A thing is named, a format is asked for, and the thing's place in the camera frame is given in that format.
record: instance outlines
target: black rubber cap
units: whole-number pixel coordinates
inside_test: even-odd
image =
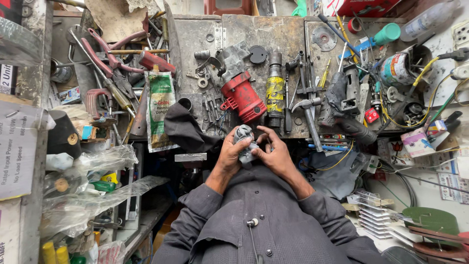
[[[251,57],[249,60],[254,64],[261,64],[265,62],[267,58],[267,51],[264,47],[259,45],[252,46],[249,51],[251,52]]]

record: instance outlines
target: red motor housing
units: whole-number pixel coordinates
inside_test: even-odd
[[[267,111],[264,101],[252,89],[250,78],[251,75],[245,71],[221,88],[227,100],[220,106],[220,109],[237,109],[239,117],[245,124],[258,119]]]

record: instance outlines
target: green cap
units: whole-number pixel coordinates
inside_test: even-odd
[[[389,23],[384,26],[373,38],[373,41],[378,46],[382,46],[391,41],[398,39],[401,36],[401,28],[396,23]]]

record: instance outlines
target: paint can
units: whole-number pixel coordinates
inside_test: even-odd
[[[416,77],[423,70],[423,66],[430,62],[432,57],[431,51],[425,46],[417,47],[412,45],[401,52],[397,52],[393,56],[387,58],[381,65],[380,75],[384,84],[388,87],[411,85],[415,82]],[[419,64],[421,68],[412,68],[411,65]],[[432,70],[425,73],[424,78],[431,75]]]
[[[61,65],[60,61],[51,58],[51,81],[56,83],[66,83],[72,78],[72,68],[71,67],[57,67]]]

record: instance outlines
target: blue rod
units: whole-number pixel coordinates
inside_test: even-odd
[[[308,144],[309,148],[315,148],[316,146],[314,144]],[[339,151],[346,151],[348,148],[339,148],[339,147],[331,147],[331,146],[326,146],[322,145],[323,149],[325,150],[339,150]]]

